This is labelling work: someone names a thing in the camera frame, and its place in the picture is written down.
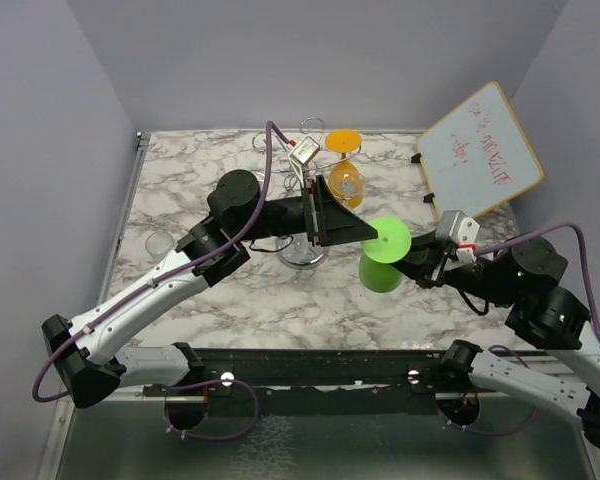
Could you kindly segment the orange plastic wine glass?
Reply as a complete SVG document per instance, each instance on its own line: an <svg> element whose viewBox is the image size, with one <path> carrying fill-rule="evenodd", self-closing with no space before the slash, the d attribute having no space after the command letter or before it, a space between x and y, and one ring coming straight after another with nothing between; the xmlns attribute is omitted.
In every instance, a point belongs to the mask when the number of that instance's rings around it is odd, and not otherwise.
<svg viewBox="0 0 600 480"><path fill-rule="evenodd" d="M342 205L356 209L364 198L364 182L350 158L360 151L361 135L351 129L336 130L327 135L325 145L340 156L329 173L328 188Z"/></svg>

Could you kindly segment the clear wine glass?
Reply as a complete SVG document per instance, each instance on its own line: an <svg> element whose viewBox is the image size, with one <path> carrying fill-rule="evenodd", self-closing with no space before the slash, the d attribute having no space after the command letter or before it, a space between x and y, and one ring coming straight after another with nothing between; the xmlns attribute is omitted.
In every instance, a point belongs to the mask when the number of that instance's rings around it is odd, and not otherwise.
<svg viewBox="0 0 600 480"><path fill-rule="evenodd" d="M328 187L333 196L349 209L356 209L364 199L365 182L357 171L332 171L328 178Z"/></svg>
<svg viewBox="0 0 600 480"><path fill-rule="evenodd" d="M145 250L155 265L164 260L175 248L176 241L174 237L163 230L151 233L145 241Z"/></svg>
<svg viewBox="0 0 600 480"><path fill-rule="evenodd" d="M296 269L307 267L314 258L311 243L301 234L294 235L290 245L279 256L285 265Z"/></svg>

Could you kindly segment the green plastic wine glass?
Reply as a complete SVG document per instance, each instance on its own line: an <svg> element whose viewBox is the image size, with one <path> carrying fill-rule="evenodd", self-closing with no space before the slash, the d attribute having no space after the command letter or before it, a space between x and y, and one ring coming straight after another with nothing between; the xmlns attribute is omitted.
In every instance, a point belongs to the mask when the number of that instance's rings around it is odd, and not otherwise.
<svg viewBox="0 0 600 480"><path fill-rule="evenodd" d="M403 221L392 216L377 217L371 226L376 229L377 238L362 242L358 276L366 289L389 293L402 282L403 274L393 264L409 253L412 235Z"/></svg>

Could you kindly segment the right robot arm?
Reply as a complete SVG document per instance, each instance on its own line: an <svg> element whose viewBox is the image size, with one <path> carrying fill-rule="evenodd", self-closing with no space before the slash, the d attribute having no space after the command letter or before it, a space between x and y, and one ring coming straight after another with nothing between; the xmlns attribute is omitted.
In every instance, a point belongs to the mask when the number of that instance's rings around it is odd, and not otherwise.
<svg viewBox="0 0 600 480"><path fill-rule="evenodd" d="M600 322L592 299L581 302L560 281L567 260L534 232L485 249L459 248L435 234L419 236L393 266L422 288L447 285L496 307L506 307L505 324L529 345L566 365L568 382L498 357L464 340L447 349L438 372L449 390L467 387L506 393L554 412L578 427L600 449Z"/></svg>

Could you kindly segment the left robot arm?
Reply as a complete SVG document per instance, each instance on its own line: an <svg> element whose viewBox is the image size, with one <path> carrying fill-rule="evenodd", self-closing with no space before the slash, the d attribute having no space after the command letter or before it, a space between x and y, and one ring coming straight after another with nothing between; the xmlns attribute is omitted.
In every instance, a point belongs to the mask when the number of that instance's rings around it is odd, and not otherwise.
<svg viewBox="0 0 600 480"><path fill-rule="evenodd" d="M266 188L247 170L224 174L207 197L208 216L158 265L94 309L72 319L54 315L43 323L49 357L76 407L94 406L120 387L160 385L182 395L194 392L202 363L188 344L127 344L164 313L244 265L250 258L244 242L305 235L326 247L378 236L335 199L321 176L296 197L268 201Z"/></svg>

